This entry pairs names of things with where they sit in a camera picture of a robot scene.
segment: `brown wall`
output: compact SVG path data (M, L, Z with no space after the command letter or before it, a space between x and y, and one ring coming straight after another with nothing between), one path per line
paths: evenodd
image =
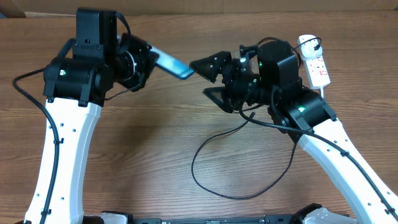
M398 0L9 0L24 12L75 14L79 6L114 9L124 15L230 12L393 10Z

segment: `white plug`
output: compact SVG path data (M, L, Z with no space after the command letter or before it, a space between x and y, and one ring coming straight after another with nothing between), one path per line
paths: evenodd
M314 35L301 35L298 38L298 44L306 40L314 38ZM320 90L323 97L323 88L330 84L328 70L322 57L322 47L315 50L314 47L318 45L318 40L311 40L301 46L301 55L304 62L305 73L307 73L308 80L312 90Z

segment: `white power strip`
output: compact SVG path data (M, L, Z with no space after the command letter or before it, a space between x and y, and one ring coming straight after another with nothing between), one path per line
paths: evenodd
M310 34L301 35L298 37L297 42L301 44L312 38L315 38L315 36ZM318 40L315 39L303 44L300 49L311 89L320 90L321 96L323 97L323 88L330 84L330 78L325 62L323 61L322 47L318 50L314 50L314 47L317 45Z

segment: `white plastic casing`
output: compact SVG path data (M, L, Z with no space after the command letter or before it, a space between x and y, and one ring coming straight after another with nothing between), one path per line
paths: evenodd
M360 164L372 181L381 191L383 197L395 209L398 208L397 196L377 176L369 164L360 155L344 131L342 123L337 119L328 119L316 125L315 134L335 142ZM316 138L303 135L298 144L308 152L329 175L336 188L340 190L350 207L353 209L358 223L397 223L391 214L387 214L386 206L381 203L374 189L359 169L340 152L329 144Z
M57 178L50 203L51 214L46 224L81 224L83 219L83 181L87 155L94 127L100 117L101 107L89 103L79 107L77 100L63 98L46 103L46 109L57 124L60 144L60 157ZM54 136L47 120L45 144L40 165L39 179L33 200L25 215L25 220L39 224L54 160Z
M308 34L301 35L298 38L298 44L314 37L314 35ZM322 57L322 47L316 51L320 54L314 54L316 57L313 55L306 55L306 52L308 52L309 49L313 49L316 45L318 45L318 40L311 40L301 46L301 58L303 59L305 72L307 73L311 89L313 90L321 89L330 84L329 73Z

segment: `wooden table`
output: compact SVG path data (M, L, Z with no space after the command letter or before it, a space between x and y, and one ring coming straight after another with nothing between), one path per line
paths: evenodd
M398 192L398 13L306 12L128 17L134 34L189 62L238 50L274 36L295 44L301 34L323 38L332 84L330 106L381 179ZM45 117L11 85L46 66L75 36L75 18L0 20L0 223L23 219L33 196L44 143ZM300 75L305 78L304 69ZM105 104L91 142L84 184L86 213L135 217L250 217L292 213L312 203L352 213L319 165L301 149L270 191L252 200L219 198L196 186L192 157L209 136L243 122L201 94L213 85L195 75L180 81L156 69L147 86ZM21 86L42 103L42 75ZM119 85L108 93L121 91ZM258 119L270 121L265 109ZM197 179L228 195L248 195L285 169L291 140L254 124L210 143L195 166Z

